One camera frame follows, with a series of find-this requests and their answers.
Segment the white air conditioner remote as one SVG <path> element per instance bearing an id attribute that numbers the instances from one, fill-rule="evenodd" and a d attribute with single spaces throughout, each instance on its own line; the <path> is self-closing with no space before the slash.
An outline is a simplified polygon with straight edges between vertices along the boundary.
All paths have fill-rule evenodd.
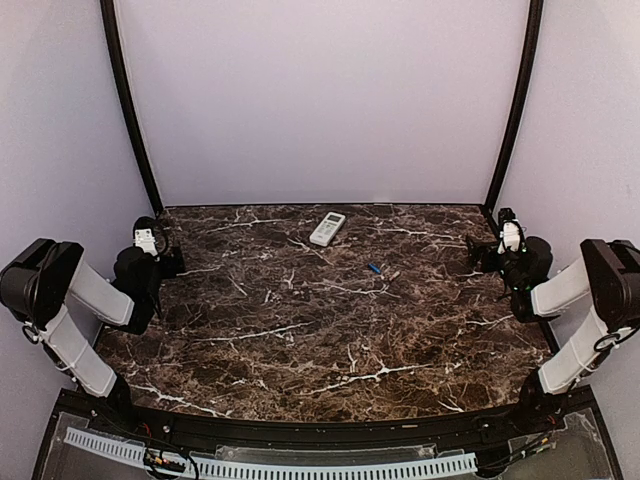
<path id="1" fill-rule="evenodd" d="M 327 247 L 346 221 L 346 216 L 329 212 L 309 236 L 311 244 Z"/>

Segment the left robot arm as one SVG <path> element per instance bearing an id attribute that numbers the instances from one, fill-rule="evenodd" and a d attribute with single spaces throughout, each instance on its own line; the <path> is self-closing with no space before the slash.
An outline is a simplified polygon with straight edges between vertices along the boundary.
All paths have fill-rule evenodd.
<path id="1" fill-rule="evenodd" d="M 141 415 L 127 403 L 128 385 L 90 345 L 67 300 L 117 330 L 140 335 L 161 313 L 162 281 L 182 269 L 174 251 L 138 241 L 118 254 L 115 278 L 109 281 L 88 263 L 80 244 L 40 238 L 1 271 L 1 304 L 21 323 L 28 341 L 41 344 L 62 372 L 89 395 L 108 399 L 103 421 L 120 436 L 131 436 L 141 427 Z"/>

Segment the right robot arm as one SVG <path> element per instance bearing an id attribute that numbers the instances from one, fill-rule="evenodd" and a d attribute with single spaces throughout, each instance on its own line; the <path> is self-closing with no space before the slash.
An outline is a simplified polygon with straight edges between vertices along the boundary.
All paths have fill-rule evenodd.
<path id="1" fill-rule="evenodd" d="M 556 319 L 574 303 L 591 299 L 582 324 L 530 375 L 521 391 L 524 401 L 511 410 L 511 426 L 530 434 L 549 416 L 544 397 L 569 392 L 639 332 L 639 249 L 628 240 L 586 239 L 579 258 L 551 277 L 551 246 L 539 237 L 506 242 L 467 237 L 466 246 L 473 267 L 499 274 L 521 323 Z"/>

